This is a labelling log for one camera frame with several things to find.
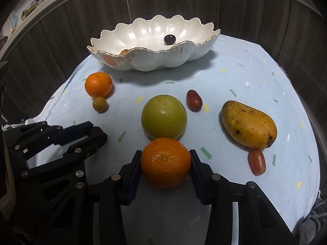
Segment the mandarin orange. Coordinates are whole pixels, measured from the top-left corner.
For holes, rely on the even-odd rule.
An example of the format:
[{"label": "mandarin orange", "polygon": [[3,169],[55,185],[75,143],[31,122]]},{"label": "mandarin orange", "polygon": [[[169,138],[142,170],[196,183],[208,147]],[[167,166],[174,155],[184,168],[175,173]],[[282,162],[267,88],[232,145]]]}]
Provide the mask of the mandarin orange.
[{"label": "mandarin orange", "polygon": [[191,156],[185,146],[171,138],[150,142],[141,156],[141,170],[147,181],[159,188],[172,188],[190,173]]},{"label": "mandarin orange", "polygon": [[103,72],[90,74],[85,81],[85,90],[92,98],[105,98],[112,89],[112,79]]}]

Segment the green apple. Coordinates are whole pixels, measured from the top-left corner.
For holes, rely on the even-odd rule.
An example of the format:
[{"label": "green apple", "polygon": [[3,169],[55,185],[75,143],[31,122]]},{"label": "green apple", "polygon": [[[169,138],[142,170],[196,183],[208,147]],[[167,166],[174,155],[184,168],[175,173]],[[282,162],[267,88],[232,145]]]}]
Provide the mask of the green apple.
[{"label": "green apple", "polygon": [[154,139],[177,139],[185,131],[187,114],[183,104],[175,97],[158,95],[145,104],[141,123],[144,131]]}]

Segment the wire basket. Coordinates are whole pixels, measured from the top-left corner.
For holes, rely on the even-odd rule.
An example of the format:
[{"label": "wire basket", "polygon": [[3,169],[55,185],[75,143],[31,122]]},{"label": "wire basket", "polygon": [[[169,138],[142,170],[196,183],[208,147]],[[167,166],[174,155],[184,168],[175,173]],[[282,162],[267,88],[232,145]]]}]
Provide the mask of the wire basket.
[{"label": "wire basket", "polygon": [[30,13],[34,11],[35,8],[37,8],[41,3],[43,3],[45,0],[38,0],[32,2],[26,10],[22,12],[22,20],[24,20]]}]

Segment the light blue tablecloth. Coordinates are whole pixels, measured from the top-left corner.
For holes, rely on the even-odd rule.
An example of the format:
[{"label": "light blue tablecloth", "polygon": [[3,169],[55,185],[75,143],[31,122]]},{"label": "light blue tablecloth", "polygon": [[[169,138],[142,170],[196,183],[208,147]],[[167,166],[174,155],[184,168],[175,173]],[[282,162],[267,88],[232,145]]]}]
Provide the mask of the light blue tablecloth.
[{"label": "light blue tablecloth", "polygon": [[[108,73],[114,91],[103,114],[92,108],[93,99],[84,89],[85,79],[94,72]],[[187,109],[186,93],[195,89],[204,107],[199,113]],[[108,134],[107,143],[86,160],[89,184],[103,181],[129,163],[136,150],[149,140],[141,126],[144,104],[159,94],[178,98],[188,115],[186,131],[180,139],[189,150],[196,149],[202,162],[237,183],[255,181],[281,214],[291,231],[310,211],[319,188],[319,159],[316,141],[305,110],[276,62],[261,46],[220,35],[204,57],[184,65],[154,72],[120,72],[87,57],[71,78],[55,93],[43,112],[28,122],[47,120],[49,125],[91,121]],[[227,100],[237,100],[264,111],[276,123],[275,143],[263,151],[267,171],[252,174],[249,149],[232,140],[220,122],[220,110]],[[126,132],[121,142],[118,138]],[[200,150],[204,147],[208,159]],[[67,147],[51,146],[30,164],[40,165],[61,157]],[[234,206],[233,244],[237,244],[238,214]],[[176,189],[159,190],[142,178],[136,199],[122,207],[127,241],[155,245],[204,243],[210,206],[196,199],[190,179]]]}]

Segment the bowl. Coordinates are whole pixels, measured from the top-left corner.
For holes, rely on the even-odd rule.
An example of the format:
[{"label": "bowl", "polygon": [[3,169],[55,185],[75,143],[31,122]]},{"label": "bowl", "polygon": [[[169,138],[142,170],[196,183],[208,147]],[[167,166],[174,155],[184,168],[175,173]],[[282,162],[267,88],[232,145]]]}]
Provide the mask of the bowl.
[{"label": "bowl", "polygon": [[[205,55],[220,34],[213,23],[200,19],[185,20],[176,15],[166,19],[157,15],[151,20],[137,18],[127,25],[119,23],[113,31],[103,30],[100,38],[91,38],[89,52],[100,62],[116,70],[143,72],[173,68]],[[176,42],[167,45],[166,35]]]}]

